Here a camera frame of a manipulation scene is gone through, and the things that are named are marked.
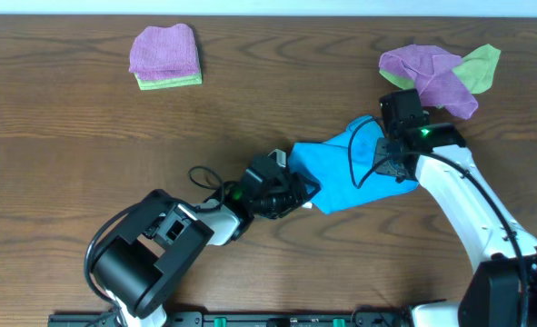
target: wire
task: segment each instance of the wire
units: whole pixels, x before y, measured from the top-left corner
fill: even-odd
[[[356,187],[357,189],[360,189],[361,186],[363,186],[364,180],[361,183],[359,183],[359,185],[357,185],[357,182],[355,181],[355,175],[354,175],[354,172],[353,172],[353,139],[357,135],[357,132],[359,132],[359,130],[363,126],[365,126],[366,124],[368,124],[370,122],[376,122],[376,121],[379,121],[381,119],[382,119],[382,117],[374,117],[374,118],[369,118],[366,121],[360,123],[359,126],[357,126],[357,128],[355,128],[355,130],[351,134],[351,138],[349,139],[349,146],[347,148],[347,151],[349,153],[348,154],[349,155],[349,174],[351,175],[351,182],[353,182],[353,186]]]
[[[217,180],[217,182],[219,183],[220,186],[212,187],[212,186],[203,185],[202,183],[198,183],[194,179],[194,177],[192,176],[192,173],[194,173],[194,171],[196,171],[198,169],[201,169],[201,170],[204,170],[204,171],[210,173]],[[199,166],[192,167],[187,172],[187,176],[189,177],[189,180],[192,181],[192,183],[194,183],[195,185],[197,185],[199,187],[202,187],[202,188],[204,188],[206,190],[214,190],[214,191],[220,190],[220,202],[215,207],[213,207],[213,208],[200,208],[199,206],[193,207],[191,204],[188,203],[186,206],[189,209],[191,209],[192,211],[194,211],[196,213],[210,213],[210,212],[220,210],[222,208],[222,206],[225,203],[225,184],[224,184],[224,181],[222,180],[222,178],[220,177],[219,174],[217,174],[212,168],[199,165]]]
[[[502,213],[501,213],[500,209],[498,208],[498,206],[496,205],[496,203],[494,203],[494,200],[486,192],[486,190],[484,190],[482,185],[478,181],[476,181],[476,179],[470,174],[470,172],[468,172],[467,170],[463,169],[460,165],[458,165],[457,163],[451,161],[450,159],[442,157],[442,156],[440,156],[438,154],[428,154],[428,153],[424,153],[424,152],[420,152],[420,151],[407,151],[407,152],[401,152],[401,153],[397,153],[397,154],[389,154],[389,155],[385,156],[382,160],[380,160],[379,162],[374,164],[373,167],[371,167],[369,172],[367,172],[365,174],[365,176],[359,182],[358,187],[357,187],[357,185],[355,185],[355,187],[360,188],[361,186],[363,186],[363,183],[365,182],[365,180],[369,176],[371,176],[371,174],[373,172],[375,172],[375,170],[377,170],[377,168],[379,168],[385,162],[387,162],[389,160],[392,160],[392,159],[397,159],[397,158],[400,158],[400,157],[404,157],[406,155],[425,155],[427,157],[430,157],[432,159],[435,159],[437,161],[440,161],[440,162],[442,162],[444,164],[447,164],[447,165],[451,166],[453,169],[455,169],[456,171],[458,171],[458,173],[460,173],[462,175],[462,178],[467,178],[468,181],[470,181],[470,183],[472,183],[474,185],[474,187],[476,187],[476,189],[482,195],[484,200],[491,206],[492,210],[494,211],[494,213],[498,217],[498,220],[501,222],[502,228],[504,229],[504,231],[508,235],[508,238],[509,238],[509,240],[511,242],[512,248],[514,249],[514,254],[515,254],[516,259],[517,259],[518,264],[519,264],[519,278],[520,278],[520,281],[521,281],[521,290],[522,290],[522,294],[521,294],[521,324],[520,325],[522,327],[526,327],[527,322],[528,322],[528,315],[529,315],[529,293],[528,293],[528,290],[527,290],[528,273],[527,273],[527,270],[526,270],[526,264],[524,262],[524,258],[522,257],[521,248],[519,247],[519,244],[516,242],[516,237],[515,237],[514,233],[512,232],[511,226],[508,224],[508,222],[506,222],[506,219],[502,215]]]
[[[364,304],[364,305],[360,305],[358,307],[355,308],[355,310],[353,310],[353,313],[351,313],[351,319],[349,320],[349,322],[353,322],[353,317],[354,315],[361,309],[369,309],[369,310],[374,310],[375,308],[372,306],[372,305],[369,305],[369,304]]]

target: white wall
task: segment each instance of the white wall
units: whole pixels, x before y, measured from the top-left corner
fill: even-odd
[[[537,0],[0,0],[0,14],[537,17]]]

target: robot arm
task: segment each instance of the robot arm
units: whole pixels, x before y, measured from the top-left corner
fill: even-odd
[[[307,193],[306,184],[314,191]],[[166,322],[162,303],[206,245],[238,239],[255,215],[282,218],[318,191],[318,184],[288,171],[280,150],[255,157],[239,182],[225,183],[201,204],[154,190],[96,249],[87,251],[90,273],[121,308],[120,319],[126,325],[162,326]],[[138,240],[141,235],[164,253],[152,253]]]
[[[537,239],[484,181],[453,125],[429,123],[415,90],[380,102],[388,138],[378,141],[375,171],[418,181],[443,209],[474,270],[462,302],[417,306],[413,325],[516,326],[527,316],[537,325]]]

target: green led light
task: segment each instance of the green led light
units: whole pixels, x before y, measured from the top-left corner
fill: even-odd
[[[242,198],[242,190],[235,190],[232,194],[232,199],[238,201],[240,198]]]

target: crumpled towel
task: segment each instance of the crumpled towel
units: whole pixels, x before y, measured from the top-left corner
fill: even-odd
[[[422,105],[443,105],[451,114],[469,119],[478,102],[452,71],[461,64],[459,55],[435,45],[407,45],[382,54],[379,60],[380,69],[413,80]]]
[[[143,81],[200,74],[194,32],[185,24],[148,26],[133,43],[129,72]]]
[[[322,144],[297,143],[288,160],[291,172],[317,182],[321,191],[311,200],[323,213],[329,214],[384,197],[408,193],[417,182],[397,183],[394,177],[373,173],[361,189],[356,189],[349,175],[347,147],[354,129],[367,115],[352,121],[345,132]],[[353,172],[357,181],[373,166],[377,139],[383,137],[376,122],[364,125],[353,139]]]
[[[488,91],[494,81],[494,71],[501,51],[492,45],[483,45],[462,59],[462,64],[452,69],[471,94]],[[383,69],[379,73],[395,86],[406,90],[415,88],[413,79],[391,74]]]

